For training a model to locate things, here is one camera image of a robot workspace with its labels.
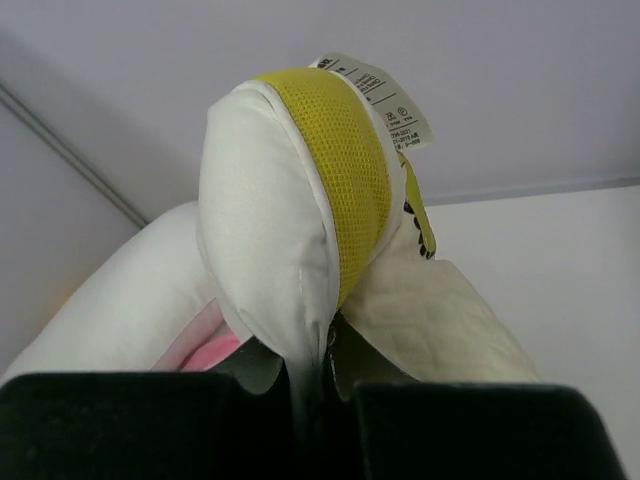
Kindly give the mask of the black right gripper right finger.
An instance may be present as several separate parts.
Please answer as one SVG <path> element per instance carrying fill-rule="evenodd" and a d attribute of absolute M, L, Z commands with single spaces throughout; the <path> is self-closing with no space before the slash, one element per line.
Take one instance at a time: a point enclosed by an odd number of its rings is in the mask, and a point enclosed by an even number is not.
<path fill-rule="evenodd" d="M 549 384 L 423 383 L 336 315 L 322 374 L 326 479 L 624 479 L 597 410 Z"/>

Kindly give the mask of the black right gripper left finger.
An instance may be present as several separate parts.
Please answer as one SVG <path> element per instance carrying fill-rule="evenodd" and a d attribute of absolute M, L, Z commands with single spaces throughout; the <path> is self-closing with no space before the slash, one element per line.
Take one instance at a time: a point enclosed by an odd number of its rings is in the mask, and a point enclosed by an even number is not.
<path fill-rule="evenodd" d="M 5 479 L 283 479 L 283 360 L 250 340 L 197 373 L 36 373 L 1 390 Z"/>

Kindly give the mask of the pink pillowcase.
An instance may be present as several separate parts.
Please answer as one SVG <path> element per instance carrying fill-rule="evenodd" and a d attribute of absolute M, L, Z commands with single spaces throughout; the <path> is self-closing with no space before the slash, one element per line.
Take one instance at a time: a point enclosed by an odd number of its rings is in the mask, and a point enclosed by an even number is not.
<path fill-rule="evenodd" d="M 220 364 L 241 345 L 233 334 L 225 334 L 209 340 L 198 347 L 181 367 L 183 372 L 207 371 Z"/>

